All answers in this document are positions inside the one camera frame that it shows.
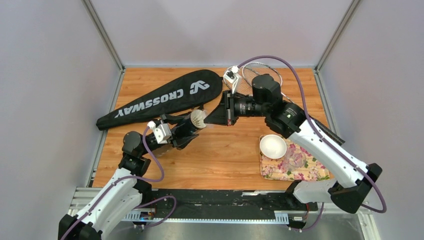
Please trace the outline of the white feather shuttlecock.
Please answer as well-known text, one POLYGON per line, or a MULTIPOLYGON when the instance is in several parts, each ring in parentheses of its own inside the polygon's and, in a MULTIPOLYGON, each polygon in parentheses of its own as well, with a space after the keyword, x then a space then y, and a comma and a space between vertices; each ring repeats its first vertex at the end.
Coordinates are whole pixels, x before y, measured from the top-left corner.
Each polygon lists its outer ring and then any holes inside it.
POLYGON ((206 117, 206 112, 201 109, 195 109, 190 113, 191 123, 198 129, 204 129, 207 126, 204 122, 206 117))

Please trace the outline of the black Crossway racket bag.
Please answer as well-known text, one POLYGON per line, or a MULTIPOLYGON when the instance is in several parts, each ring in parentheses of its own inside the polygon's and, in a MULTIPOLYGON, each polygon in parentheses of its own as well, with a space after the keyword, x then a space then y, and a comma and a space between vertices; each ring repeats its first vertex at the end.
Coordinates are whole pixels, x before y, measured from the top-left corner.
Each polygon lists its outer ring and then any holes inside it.
POLYGON ((162 114, 200 107, 223 91, 223 80, 216 72, 201 69, 184 74, 122 107, 100 117, 100 131, 119 126, 148 122, 162 114))

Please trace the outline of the black shuttlecock tube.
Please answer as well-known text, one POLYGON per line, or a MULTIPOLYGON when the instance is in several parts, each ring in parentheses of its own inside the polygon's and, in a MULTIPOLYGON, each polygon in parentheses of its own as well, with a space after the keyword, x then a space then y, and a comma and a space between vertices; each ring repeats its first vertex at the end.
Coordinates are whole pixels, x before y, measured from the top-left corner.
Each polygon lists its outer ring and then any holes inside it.
POLYGON ((152 129, 154 140, 149 145, 150 150, 159 157, 171 149, 184 149, 206 128, 206 117, 207 113, 203 109, 182 115, 162 114, 152 129))

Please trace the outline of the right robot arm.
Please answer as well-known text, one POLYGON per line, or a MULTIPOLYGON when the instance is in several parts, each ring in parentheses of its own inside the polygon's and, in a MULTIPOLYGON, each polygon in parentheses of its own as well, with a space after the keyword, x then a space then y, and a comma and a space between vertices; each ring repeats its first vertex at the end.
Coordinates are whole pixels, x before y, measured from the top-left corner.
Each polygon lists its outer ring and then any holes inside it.
POLYGON ((305 149, 334 176, 321 181, 293 181, 286 190, 286 205, 296 210, 307 203, 333 203, 355 214, 364 206, 371 189, 376 188, 382 168, 349 154, 329 138, 304 109, 283 100, 280 84, 270 75, 258 75, 251 84, 252 96, 223 91, 219 105, 204 122, 233 126, 239 117, 264 117, 272 131, 305 149))

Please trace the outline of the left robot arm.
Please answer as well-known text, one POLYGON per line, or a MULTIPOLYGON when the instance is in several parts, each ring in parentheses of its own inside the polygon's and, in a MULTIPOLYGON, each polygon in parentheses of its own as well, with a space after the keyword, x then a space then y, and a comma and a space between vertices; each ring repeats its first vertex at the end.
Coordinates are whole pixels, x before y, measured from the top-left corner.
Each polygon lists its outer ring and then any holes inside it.
POLYGON ((147 131, 130 131, 123 137, 122 159, 113 176, 99 193, 75 215, 66 214, 58 225, 59 240, 102 240, 135 208, 153 203, 152 182, 164 179, 164 169, 158 179, 145 178, 151 161, 157 154, 170 149, 182 150, 199 131, 206 127, 204 110, 173 116, 163 114, 149 121, 147 131))

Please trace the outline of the clear plastic tube lid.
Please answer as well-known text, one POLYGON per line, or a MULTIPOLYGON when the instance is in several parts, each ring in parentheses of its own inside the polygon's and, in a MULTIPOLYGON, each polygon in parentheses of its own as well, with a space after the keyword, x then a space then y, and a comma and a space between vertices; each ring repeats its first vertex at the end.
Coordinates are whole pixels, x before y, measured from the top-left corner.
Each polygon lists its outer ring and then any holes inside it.
POLYGON ((216 124, 206 123, 206 118, 210 115, 210 112, 208 110, 202 109, 201 112, 202 112, 201 116, 203 117, 203 123, 204 123, 206 129, 214 129, 214 128, 218 127, 218 125, 216 125, 216 124))

